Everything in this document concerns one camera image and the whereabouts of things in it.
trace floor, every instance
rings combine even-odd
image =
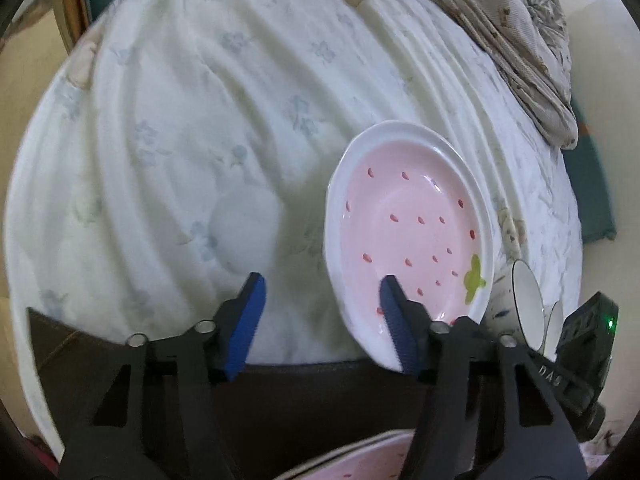
[[[52,12],[18,32],[0,51],[0,230],[6,190],[20,139],[42,93],[66,57]],[[9,292],[0,266],[0,398],[25,434],[37,434],[17,373]]]

